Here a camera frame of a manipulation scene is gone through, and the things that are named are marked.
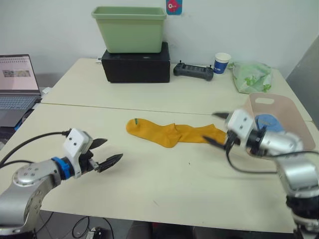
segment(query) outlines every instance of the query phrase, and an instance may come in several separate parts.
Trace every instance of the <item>green plastic bag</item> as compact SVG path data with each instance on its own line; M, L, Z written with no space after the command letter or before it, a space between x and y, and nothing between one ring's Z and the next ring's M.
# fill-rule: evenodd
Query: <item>green plastic bag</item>
M228 65L233 80L241 93L268 92L271 88L271 67L259 62L233 62Z

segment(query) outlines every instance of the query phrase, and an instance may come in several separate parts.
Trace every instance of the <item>blue and white paper cup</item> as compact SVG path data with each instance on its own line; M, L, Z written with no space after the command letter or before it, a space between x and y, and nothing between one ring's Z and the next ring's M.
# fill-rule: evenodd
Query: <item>blue and white paper cup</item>
M214 73L223 74L231 56L224 52L216 53L214 63Z

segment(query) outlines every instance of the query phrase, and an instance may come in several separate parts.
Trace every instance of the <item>black box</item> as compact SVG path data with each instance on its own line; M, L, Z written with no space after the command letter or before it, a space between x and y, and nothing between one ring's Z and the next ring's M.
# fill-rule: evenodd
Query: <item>black box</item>
M106 78L112 83L167 83L170 58L167 42L160 53L109 53L102 57Z

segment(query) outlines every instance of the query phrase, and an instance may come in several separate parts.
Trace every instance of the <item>laptop keyboard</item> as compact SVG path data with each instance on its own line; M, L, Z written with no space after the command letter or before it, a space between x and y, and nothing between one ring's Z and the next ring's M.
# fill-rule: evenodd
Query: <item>laptop keyboard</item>
M0 96L0 110L26 110L34 102L35 97Z

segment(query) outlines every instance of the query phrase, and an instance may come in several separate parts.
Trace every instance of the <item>yellow sock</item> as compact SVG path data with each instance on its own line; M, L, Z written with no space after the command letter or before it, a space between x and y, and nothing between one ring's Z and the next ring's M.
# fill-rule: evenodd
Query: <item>yellow sock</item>
M185 124L160 126L146 119L132 119L126 125L128 133L164 147L172 148L178 142L207 143L203 136L210 137L224 144L226 133L217 129L213 124L204 127L191 127Z
M181 137L180 133L176 131L174 123L160 126L146 119L131 119L126 125L126 131L166 148L174 147Z

